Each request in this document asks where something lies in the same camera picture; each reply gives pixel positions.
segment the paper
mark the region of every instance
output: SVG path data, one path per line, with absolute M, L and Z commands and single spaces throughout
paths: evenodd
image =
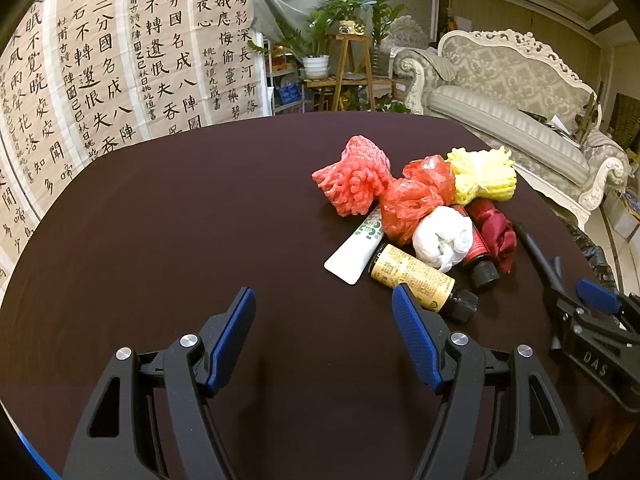
M 36 0 L 0 56 L 0 286 L 100 156 L 263 115 L 251 0 Z

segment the white flower pot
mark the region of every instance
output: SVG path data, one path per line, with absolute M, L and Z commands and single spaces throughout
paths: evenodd
M 327 79 L 329 77 L 329 56 L 303 57 L 307 79 Z

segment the black bottle cap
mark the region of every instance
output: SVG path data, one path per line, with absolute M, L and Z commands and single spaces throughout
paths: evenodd
M 469 277 L 474 290 L 476 292 L 484 292 L 495 285 L 500 279 L 500 274 L 498 274 L 498 269 L 495 268 L 493 262 L 486 261 L 479 262 L 474 266 Z
M 466 323 L 478 310 L 478 297 L 468 290 L 459 290 L 444 304 L 440 313 L 456 323 Z

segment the red plastic bag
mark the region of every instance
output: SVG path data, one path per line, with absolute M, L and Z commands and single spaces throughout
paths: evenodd
M 439 155 L 411 161 L 402 174 L 380 198 L 382 227 L 400 246 L 411 240 L 420 220 L 456 199 L 453 168 Z
M 451 205 L 456 200 L 456 175 L 453 168 L 439 155 L 427 156 L 421 160 L 412 160 L 402 170 L 405 178 L 418 180 L 435 188 L 444 200 Z
M 311 177 L 340 216 L 367 214 L 393 180 L 385 152 L 363 136 L 351 137 L 340 162 Z
M 399 246 L 411 241 L 420 220 L 444 200 L 436 189 L 418 180 L 399 178 L 380 197 L 382 227 Z

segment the yellow mesh foam sleeve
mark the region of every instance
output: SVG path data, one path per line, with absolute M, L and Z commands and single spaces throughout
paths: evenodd
M 490 152 L 468 152 L 454 148 L 449 153 L 456 175 L 456 203 L 467 205 L 476 197 L 504 202 L 516 191 L 516 171 L 511 151 L 504 146 Z

